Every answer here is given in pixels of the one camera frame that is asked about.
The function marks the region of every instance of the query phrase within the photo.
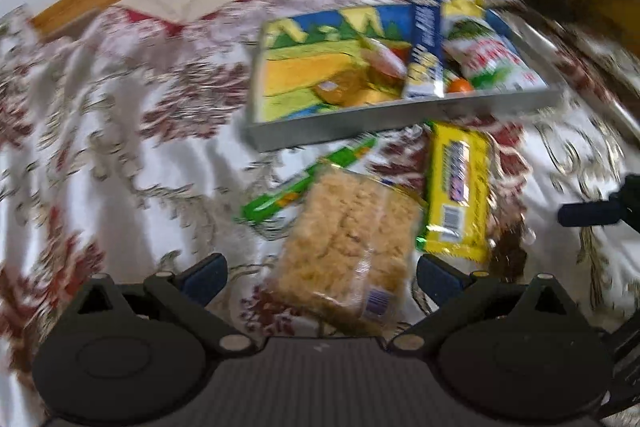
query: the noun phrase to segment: yellow candy bar wrapper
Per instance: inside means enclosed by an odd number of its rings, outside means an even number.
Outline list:
[[[482,133],[430,123],[428,211],[419,249],[485,263],[490,145]]]

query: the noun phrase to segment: green wrapper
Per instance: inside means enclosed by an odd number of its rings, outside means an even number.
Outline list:
[[[365,134],[354,139],[345,147],[320,158],[316,163],[308,166],[300,174],[279,185],[276,189],[243,206],[242,219],[254,224],[269,219],[304,194],[314,179],[316,169],[322,163],[329,161],[340,167],[349,167],[366,155],[377,141],[378,138],[375,136]]]

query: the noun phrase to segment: plastic wrapper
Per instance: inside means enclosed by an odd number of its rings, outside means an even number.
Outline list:
[[[478,131],[444,123],[430,126],[428,210],[418,247],[485,263],[489,256],[489,142]]]
[[[271,280],[279,299],[345,332],[378,335],[410,276],[419,198],[322,166]]]
[[[403,98],[444,96],[440,4],[442,0],[409,0],[414,16],[412,49]]]
[[[332,152],[313,165],[309,165],[275,189],[265,192],[247,203],[242,207],[242,219],[254,225],[269,219],[305,193],[313,182],[316,169],[319,168],[322,161],[329,161],[340,167],[348,167],[375,147],[377,141],[376,136],[368,133],[351,140],[345,147]]]
[[[369,65],[367,76],[373,89],[400,97],[406,77],[404,62],[382,42],[359,36],[362,58]]]
[[[470,0],[451,0],[442,25],[444,50],[460,64],[475,89],[526,90],[545,87],[540,76],[518,56],[513,45],[482,18]]]
[[[489,261],[489,273],[503,282],[516,283],[524,273],[527,252],[522,248],[522,236],[526,231],[522,215],[500,227]]]
[[[348,105],[365,85],[365,70],[354,67],[335,73],[334,76],[316,84],[312,89],[323,102],[332,105]]]

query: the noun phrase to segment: orange object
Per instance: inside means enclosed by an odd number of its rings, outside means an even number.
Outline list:
[[[474,86],[464,78],[456,78],[449,84],[449,86],[447,86],[447,92],[468,92],[473,90]]]

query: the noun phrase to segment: bed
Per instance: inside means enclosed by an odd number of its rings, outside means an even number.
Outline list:
[[[250,49],[265,20],[387,1],[62,0],[34,18],[18,9],[0,20],[0,425],[43,421],[31,361],[97,272],[137,282],[221,252],[229,283],[211,312],[256,337],[341,334],[264,290],[286,223],[236,220],[240,204],[339,146],[260,154],[245,144]],[[610,55],[620,58],[618,48]],[[613,66],[633,78],[629,60]],[[606,107],[615,97],[583,65],[564,72],[578,77],[577,90],[560,109],[470,124],[494,138],[499,189],[526,213],[525,279],[554,273],[594,324],[611,328],[640,301],[639,237],[625,224],[562,229],[555,216],[562,203],[615,190],[640,171],[640,153],[585,103]],[[389,132],[382,142],[420,133]],[[381,146],[355,168],[395,159]],[[385,334],[433,309],[411,283]]]

